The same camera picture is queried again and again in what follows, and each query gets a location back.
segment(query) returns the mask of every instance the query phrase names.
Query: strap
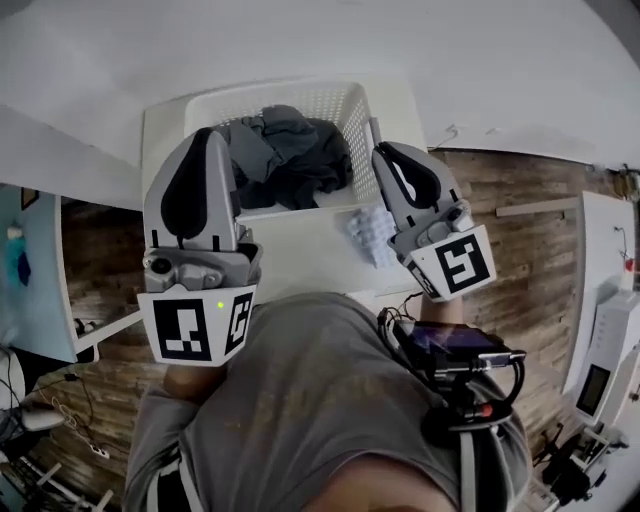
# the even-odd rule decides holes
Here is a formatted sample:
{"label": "strap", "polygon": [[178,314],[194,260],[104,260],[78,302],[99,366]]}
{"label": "strap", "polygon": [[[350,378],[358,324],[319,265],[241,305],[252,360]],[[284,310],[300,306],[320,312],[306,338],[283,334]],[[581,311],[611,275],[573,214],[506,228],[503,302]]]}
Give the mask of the strap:
{"label": "strap", "polygon": [[147,490],[146,512],[202,512],[193,479],[179,449],[159,468]]}
{"label": "strap", "polygon": [[460,434],[461,512],[476,512],[476,457],[471,432]]}

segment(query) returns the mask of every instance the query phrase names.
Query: gray shirt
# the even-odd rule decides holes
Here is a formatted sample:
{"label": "gray shirt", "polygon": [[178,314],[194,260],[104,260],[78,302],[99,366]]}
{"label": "gray shirt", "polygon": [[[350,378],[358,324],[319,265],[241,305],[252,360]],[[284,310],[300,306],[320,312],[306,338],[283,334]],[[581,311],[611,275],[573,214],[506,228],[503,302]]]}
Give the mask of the gray shirt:
{"label": "gray shirt", "polygon": [[[502,396],[489,380],[477,392]],[[457,448],[429,444],[420,423],[440,398],[395,363],[375,317],[334,294],[257,308],[247,346],[201,406],[160,387],[142,399],[125,507],[137,510],[158,455],[179,442],[205,510],[300,510],[354,457],[387,456],[423,471],[459,504]],[[478,510],[507,510],[526,487],[520,421],[474,434]]]}

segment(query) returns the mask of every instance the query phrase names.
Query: machine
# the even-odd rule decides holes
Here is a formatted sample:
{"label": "machine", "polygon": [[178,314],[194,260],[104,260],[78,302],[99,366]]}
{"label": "machine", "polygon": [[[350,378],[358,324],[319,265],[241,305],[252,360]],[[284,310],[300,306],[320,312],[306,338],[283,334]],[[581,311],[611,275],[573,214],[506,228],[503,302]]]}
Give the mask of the machine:
{"label": "machine", "polygon": [[640,350],[640,294],[621,290],[596,310],[591,344],[585,357],[573,401],[587,425],[614,423],[635,371],[623,363]]}

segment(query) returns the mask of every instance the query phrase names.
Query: wood paneling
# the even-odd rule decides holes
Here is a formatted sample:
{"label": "wood paneling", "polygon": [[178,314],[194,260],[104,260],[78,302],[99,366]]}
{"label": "wood paneling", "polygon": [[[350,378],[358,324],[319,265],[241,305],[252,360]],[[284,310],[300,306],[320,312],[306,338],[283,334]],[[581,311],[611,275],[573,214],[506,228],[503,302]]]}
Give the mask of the wood paneling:
{"label": "wood paneling", "polygon": [[[568,345],[576,267],[576,223],[573,213],[495,217],[495,208],[574,196],[582,190],[612,193],[609,176],[586,166],[514,154],[437,151],[459,180],[474,217],[489,231],[498,279],[465,300],[467,321],[495,331],[509,346],[523,348],[529,358],[560,369]],[[142,289],[140,261],[144,249],[140,213],[72,204],[63,211],[63,243],[74,316],[103,322],[136,307]],[[126,472],[126,452],[140,395],[164,372],[155,364],[142,324],[102,342],[101,360],[72,367],[86,382],[94,406],[91,427],[96,440],[111,453],[97,458],[78,435],[56,428],[33,457],[47,467],[61,461],[58,477],[78,493],[97,497],[115,491],[118,506]],[[51,374],[41,383],[52,382]],[[509,385],[509,375],[498,380]],[[77,382],[51,386],[48,397],[88,419],[82,387]],[[558,389],[528,372],[516,405],[532,445],[539,432],[567,421]]]}

